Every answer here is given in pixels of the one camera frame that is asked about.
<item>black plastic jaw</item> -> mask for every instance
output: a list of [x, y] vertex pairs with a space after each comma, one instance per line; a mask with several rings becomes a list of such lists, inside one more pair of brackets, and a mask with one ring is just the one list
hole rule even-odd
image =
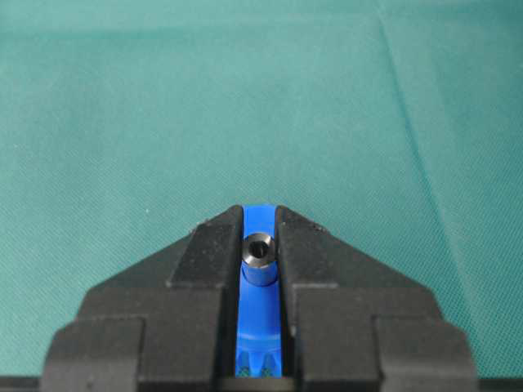
[[477, 390], [467, 339], [430, 290], [286, 207], [276, 210], [284, 377], [235, 379], [242, 230], [233, 206], [92, 288], [31, 388]]

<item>green fabric background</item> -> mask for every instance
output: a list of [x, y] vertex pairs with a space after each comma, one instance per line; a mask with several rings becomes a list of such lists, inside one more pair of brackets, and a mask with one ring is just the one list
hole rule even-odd
[[0, 2], [0, 374], [233, 203], [431, 287], [523, 376], [523, 2]]

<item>clamp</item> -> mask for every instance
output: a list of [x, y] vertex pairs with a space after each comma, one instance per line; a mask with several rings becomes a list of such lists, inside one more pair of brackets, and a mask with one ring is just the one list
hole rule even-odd
[[478, 380], [428, 288], [286, 207], [233, 206], [91, 288], [39, 383], [5, 390], [472, 392]]

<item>metal bushing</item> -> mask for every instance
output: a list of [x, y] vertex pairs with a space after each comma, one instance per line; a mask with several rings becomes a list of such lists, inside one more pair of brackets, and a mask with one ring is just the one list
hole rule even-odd
[[278, 278], [275, 248], [275, 241], [266, 233], [254, 233], [244, 239], [242, 266], [244, 276], [250, 283], [267, 286]]

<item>blue slot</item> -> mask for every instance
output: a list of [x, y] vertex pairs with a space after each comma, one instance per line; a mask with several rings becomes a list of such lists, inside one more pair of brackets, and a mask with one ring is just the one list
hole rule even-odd
[[[254, 233], [267, 233], [274, 238], [275, 206], [244, 207], [244, 238]], [[257, 286], [245, 278], [244, 268], [248, 267], [242, 265], [239, 272], [235, 374], [237, 377], [280, 377], [279, 282]]]

